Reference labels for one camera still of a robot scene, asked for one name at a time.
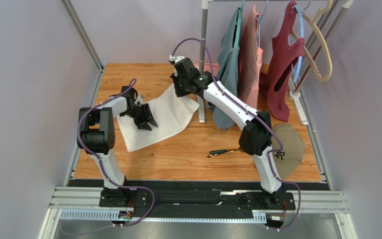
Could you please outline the white cloth napkin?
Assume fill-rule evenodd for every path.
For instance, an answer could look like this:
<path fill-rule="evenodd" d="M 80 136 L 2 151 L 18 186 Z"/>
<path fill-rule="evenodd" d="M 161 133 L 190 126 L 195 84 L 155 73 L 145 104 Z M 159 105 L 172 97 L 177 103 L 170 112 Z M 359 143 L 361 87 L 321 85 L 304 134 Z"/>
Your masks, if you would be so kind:
<path fill-rule="evenodd" d="M 157 127 L 152 126 L 151 131 L 138 129 L 130 117 L 117 117 L 128 152 L 143 149 L 182 132 L 199 107 L 195 100 L 187 96 L 178 98 L 173 84 L 148 104 L 158 124 Z"/>

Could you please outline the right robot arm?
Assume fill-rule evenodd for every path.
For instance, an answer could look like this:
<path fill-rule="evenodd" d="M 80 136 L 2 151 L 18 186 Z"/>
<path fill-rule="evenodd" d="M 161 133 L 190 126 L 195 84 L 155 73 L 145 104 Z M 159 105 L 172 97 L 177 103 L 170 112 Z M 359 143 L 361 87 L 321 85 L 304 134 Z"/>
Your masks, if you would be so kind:
<path fill-rule="evenodd" d="M 257 168 L 262 189 L 261 201 L 268 208 L 279 204 L 286 190 L 272 159 L 273 131 L 269 113 L 243 103 L 209 71 L 201 72 L 196 68 L 190 58 L 171 55 L 169 62 L 175 69 L 171 78 L 177 97 L 198 95 L 226 113 L 242 130 L 239 145 L 252 156 Z"/>

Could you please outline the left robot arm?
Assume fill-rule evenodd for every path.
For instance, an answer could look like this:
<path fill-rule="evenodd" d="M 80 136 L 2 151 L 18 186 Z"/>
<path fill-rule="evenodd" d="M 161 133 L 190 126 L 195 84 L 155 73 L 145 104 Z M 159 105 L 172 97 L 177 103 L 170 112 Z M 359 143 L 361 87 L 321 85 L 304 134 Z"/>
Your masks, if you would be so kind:
<path fill-rule="evenodd" d="M 120 94 L 112 95 L 105 102 L 79 110 L 77 144 L 96 162 L 102 176 L 100 194 L 102 207 L 126 207 L 133 199 L 126 176 L 117 165 L 113 152 L 115 145 L 114 119 L 129 117 L 138 131 L 152 131 L 157 126 L 150 107 L 138 100 L 132 86 L 123 86 Z"/>

